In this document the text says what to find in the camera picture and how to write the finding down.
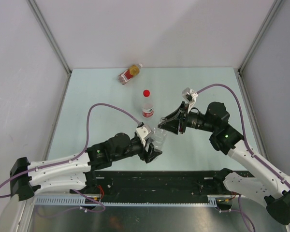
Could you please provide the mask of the clear unlabelled plastic bottle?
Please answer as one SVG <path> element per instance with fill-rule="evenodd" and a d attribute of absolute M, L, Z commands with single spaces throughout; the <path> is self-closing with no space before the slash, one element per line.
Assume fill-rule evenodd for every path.
<path fill-rule="evenodd" d="M 163 146 L 166 140 L 167 131 L 159 129 L 157 126 L 153 128 L 153 134 L 148 139 L 149 143 L 152 143 L 155 148 L 163 152 Z"/>

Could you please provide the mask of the red-labelled clear water bottle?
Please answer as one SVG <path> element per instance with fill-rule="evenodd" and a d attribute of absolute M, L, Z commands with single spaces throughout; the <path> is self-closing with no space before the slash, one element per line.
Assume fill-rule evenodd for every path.
<path fill-rule="evenodd" d="M 150 93 L 149 97 L 144 97 L 142 94 L 142 116 L 150 118 L 154 114 L 153 99 Z"/>

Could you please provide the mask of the red bottle cap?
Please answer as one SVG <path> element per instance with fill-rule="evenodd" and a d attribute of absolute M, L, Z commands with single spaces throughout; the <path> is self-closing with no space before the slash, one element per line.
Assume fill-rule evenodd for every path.
<path fill-rule="evenodd" d="M 148 89 L 143 91 L 143 96 L 144 97 L 149 97 L 150 96 L 150 91 Z"/>

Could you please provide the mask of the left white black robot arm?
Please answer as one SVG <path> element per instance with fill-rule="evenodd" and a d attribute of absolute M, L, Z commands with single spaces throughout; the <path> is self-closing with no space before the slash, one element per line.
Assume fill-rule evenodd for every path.
<path fill-rule="evenodd" d="M 96 190 L 96 170 L 111 167 L 113 162 L 138 156 L 145 163 L 152 162 L 162 151 L 155 148 L 151 139 L 143 144 L 138 135 L 130 138 L 118 133 L 105 142 L 86 148 L 81 156 L 29 162 L 18 158 L 10 170 L 10 194 L 19 200 L 27 200 L 35 194 L 47 191 L 72 191 L 92 193 Z"/>

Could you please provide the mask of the white QR-code bottle cap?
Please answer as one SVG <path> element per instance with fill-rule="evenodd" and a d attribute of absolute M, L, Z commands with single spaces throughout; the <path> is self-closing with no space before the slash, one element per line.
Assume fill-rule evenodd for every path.
<path fill-rule="evenodd" d="M 165 117 L 162 117 L 162 118 L 160 119 L 160 123 L 162 123 L 162 122 L 164 122 L 164 121 L 166 121 L 166 118 L 165 118 Z"/>

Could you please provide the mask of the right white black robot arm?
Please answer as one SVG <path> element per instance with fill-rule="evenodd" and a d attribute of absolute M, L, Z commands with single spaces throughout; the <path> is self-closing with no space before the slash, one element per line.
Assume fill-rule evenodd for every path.
<path fill-rule="evenodd" d="M 290 224 L 290 176 L 250 148 L 244 136 L 228 123 L 229 117 L 220 102 L 210 103 L 205 114 L 189 111 L 189 104 L 182 102 L 158 128 L 174 134 L 184 133 L 186 128 L 210 132 L 212 147 L 253 175 L 252 178 L 240 177 L 224 168 L 213 182 L 214 190 L 219 194 L 233 191 L 244 195 L 265 207 L 280 224 Z"/>

